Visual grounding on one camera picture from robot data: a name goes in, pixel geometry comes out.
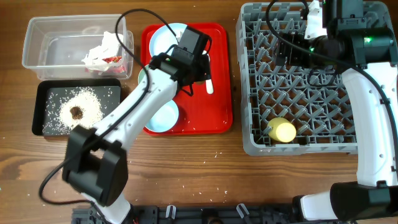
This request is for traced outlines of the white plastic spoon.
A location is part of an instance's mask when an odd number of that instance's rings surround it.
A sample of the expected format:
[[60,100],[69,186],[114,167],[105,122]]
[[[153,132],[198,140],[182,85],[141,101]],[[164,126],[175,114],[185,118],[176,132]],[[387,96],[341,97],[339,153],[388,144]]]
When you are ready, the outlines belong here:
[[[204,50],[202,54],[203,54],[203,55],[207,54],[207,51]],[[207,92],[209,95],[212,95],[212,94],[214,93],[214,88],[213,88],[213,82],[212,82],[212,80],[211,80],[211,79],[206,80],[206,81],[205,81],[205,85],[206,85],[206,92]]]

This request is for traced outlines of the light green rice bowl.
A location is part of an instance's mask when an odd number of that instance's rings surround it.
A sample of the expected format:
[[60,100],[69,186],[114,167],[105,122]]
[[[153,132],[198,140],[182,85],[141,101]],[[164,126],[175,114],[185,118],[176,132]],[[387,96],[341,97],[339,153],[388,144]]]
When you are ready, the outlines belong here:
[[145,76],[146,76],[146,73],[145,73],[144,69],[142,68],[141,71],[138,74],[138,78],[137,78],[138,83],[140,83],[145,78]]

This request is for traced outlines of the small light blue plate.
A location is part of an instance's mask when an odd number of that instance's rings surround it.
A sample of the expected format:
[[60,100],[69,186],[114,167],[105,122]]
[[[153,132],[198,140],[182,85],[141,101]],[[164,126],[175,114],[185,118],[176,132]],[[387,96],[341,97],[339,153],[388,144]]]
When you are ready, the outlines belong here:
[[178,106],[173,100],[170,100],[151,117],[145,128],[155,133],[164,133],[176,125],[178,117]]

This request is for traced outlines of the yellow plastic cup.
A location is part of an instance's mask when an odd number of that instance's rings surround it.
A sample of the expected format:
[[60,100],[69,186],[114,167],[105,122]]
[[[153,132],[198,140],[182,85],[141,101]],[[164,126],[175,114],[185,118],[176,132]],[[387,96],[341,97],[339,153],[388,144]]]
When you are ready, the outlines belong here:
[[269,121],[268,127],[271,128],[268,135],[275,141],[291,142],[297,135],[295,126],[285,118],[273,118]]

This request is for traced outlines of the red snack wrapper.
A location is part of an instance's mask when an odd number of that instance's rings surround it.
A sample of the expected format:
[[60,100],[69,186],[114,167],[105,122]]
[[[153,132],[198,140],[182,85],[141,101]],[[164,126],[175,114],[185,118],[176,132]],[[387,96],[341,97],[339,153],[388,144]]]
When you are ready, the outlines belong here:
[[123,73],[126,72],[124,65],[116,65],[122,59],[122,56],[113,56],[108,58],[96,58],[92,61],[92,67],[89,70],[100,73]]

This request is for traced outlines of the white tissue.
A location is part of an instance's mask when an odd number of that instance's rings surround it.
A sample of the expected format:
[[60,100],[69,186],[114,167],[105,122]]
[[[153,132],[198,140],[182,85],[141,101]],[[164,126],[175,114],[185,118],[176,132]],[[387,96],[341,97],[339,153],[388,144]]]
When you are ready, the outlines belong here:
[[90,49],[81,61],[86,65],[87,69],[89,69],[92,67],[92,61],[96,58],[102,59],[113,56],[122,56],[121,53],[119,53],[121,44],[118,40],[123,40],[123,37],[124,36],[122,34],[105,31],[101,45]]

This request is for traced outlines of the pile of white rice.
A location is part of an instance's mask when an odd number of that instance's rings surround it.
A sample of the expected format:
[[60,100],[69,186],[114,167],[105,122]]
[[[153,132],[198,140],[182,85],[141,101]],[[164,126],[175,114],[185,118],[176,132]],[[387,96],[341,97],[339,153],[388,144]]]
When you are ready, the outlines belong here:
[[[74,106],[79,106],[83,110],[82,119],[72,119],[70,109]],[[95,123],[101,121],[103,116],[104,113],[101,110],[98,97],[92,91],[83,90],[70,100],[62,103],[58,118],[60,123],[68,129],[73,129],[78,125],[90,129]]]

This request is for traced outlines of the brown food scrap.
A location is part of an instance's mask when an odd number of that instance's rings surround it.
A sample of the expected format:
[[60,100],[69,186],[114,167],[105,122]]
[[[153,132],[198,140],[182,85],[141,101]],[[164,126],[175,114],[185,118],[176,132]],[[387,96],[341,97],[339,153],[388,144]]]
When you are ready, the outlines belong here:
[[74,106],[70,109],[72,119],[80,120],[83,117],[83,110],[79,106]]

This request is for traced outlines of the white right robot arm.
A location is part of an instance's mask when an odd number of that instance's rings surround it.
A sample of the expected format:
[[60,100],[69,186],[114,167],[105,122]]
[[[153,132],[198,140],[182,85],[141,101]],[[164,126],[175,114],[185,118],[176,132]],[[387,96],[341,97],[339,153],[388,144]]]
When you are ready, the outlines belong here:
[[397,41],[365,1],[305,3],[304,35],[278,34],[277,63],[335,67],[348,93],[358,145],[354,182],[295,199],[305,221],[350,222],[397,215]]

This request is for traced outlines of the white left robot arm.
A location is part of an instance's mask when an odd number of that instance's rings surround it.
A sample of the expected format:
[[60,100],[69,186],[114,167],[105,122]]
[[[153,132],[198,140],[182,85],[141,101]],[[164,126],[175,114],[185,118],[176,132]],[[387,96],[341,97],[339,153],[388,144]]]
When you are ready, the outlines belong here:
[[153,115],[184,86],[209,79],[208,52],[161,53],[152,57],[146,77],[109,115],[92,128],[75,127],[68,138],[62,179],[81,193],[103,223],[132,223],[132,205],[123,190],[127,153]]

